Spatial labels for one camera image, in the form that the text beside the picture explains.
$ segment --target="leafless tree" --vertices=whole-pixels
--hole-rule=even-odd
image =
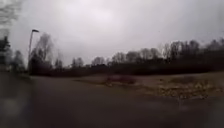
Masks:
[[[8,25],[18,16],[24,0],[0,0],[0,25]]]
[[[126,58],[129,63],[134,63],[137,61],[138,58],[140,58],[140,54],[136,51],[129,51],[126,54]]]
[[[126,61],[126,56],[122,52],[118,52],[112,57],[114,63],[124,63]]]
[[[39,57],[43,61],[52,61],[52,48],[53,48],[53,42],[51,39],[51,36],[49,34],[44,33],[40,40],[37,42],[37,45],[35,47],[35,52],[38,52]]]
[[[150,52],[150,49],[148,48],[143,48],[140,50],[140,57],[144,60],[149,60],[152,58],[152,54]]]
[[[150,54],[151,54],[152,59],[157,59],[157,58],[161,57],[161,53],[156,48],[151,48]]]
[[[96,65],[102,65],[105,64],[105,60],[103,57],[96,57],[93,61],[92,61],[92,65],[96,66]]]

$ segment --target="field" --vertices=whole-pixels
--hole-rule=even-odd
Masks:
[[[75,80],[153,96],[203,99],[222,95],[223,75],[224,72],[155,76],[95,75]]]

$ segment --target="tree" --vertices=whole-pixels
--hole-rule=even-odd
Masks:
[[[0,64],[6,64],[6,53],[10,49],[8,37],[0,40]]]
[[[0,1],[0,25],[8,25],[17,18],[23,0]]]
[[[93,61],[92,61],[92,65],[93,66],[97,66],[97,65],[103,65],[105,64],[105,60],[103,57],[96,57]]]
[[[181,42],[177,41],[177,42],[173,42],[170,45],[170,58],[175,60],[180,56],[180,49],[181,49]]]
[[[150,53],[151,53],[152,59],[158,59],[161,56],[161,53],[156,48],[151,48]]]
[[[77,58],[77,59],[73,59],[72,60],[72,68],[77,68],[77,67],[83,67],[83,60],[82,60],[82,58]]]
[[[112,57],[112,61],[114,63],[124,63],[126,61],[126,57],[125,54],[122,52],[118,52],[116,53],[113,57]]]
[[[166,59],[170,58],[170,45],[169,44],[165,44],[164,48],[163,48],[163,57]]]
[[[51,36],[49,34],[44,33],[40,40],[37,42],[36,45],[36,52],[40,56],[41,60],[43,61],[51,61],[52,58],[52,48],[53,43],[51,40]]]
[[[18,50],[15,52],[15,56],[14,56],[13,61],[12,61],[12,69],[15,72],[25,70],[23,55]]]
[[[150,49],[148,48],[143,48],[140,50],[139,52],[140,54],[140,57],[143,59],[143,60],[149,60],[152,58],[152,54],[151,54],[151,51]]]
[[[129,63],[134,63],[140,58],[140,54],[136,51],[129,51],[126,54],[126,59]]]
[[[72,59],[72,64],[71,64],[71,66],[72,66],[73,69],[78,67],[75,58]]]
[[[77,61],[77,66],[78,67],[82,67],[83,66],[84,63],[83,63],[82,58],[79,57],[76,61]]]
[[[56,69],[62,69],[63,68],[63,62],[62,62],[62,60],[60,60],[59,58],[56,59],[54,66],[55,66]]]

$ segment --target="gray cloud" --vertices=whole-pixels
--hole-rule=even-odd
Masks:
[[[223,6],[222,0],[26,0],[10,40],[27,55],[36,28],[52,35],[66,64],[73,57],[90,62],[176,40],[222,37]]]

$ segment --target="asphalt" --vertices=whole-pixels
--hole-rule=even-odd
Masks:
[[[72,79],[34,78],[34,128],[214,128],[216,100],[141,98]]]

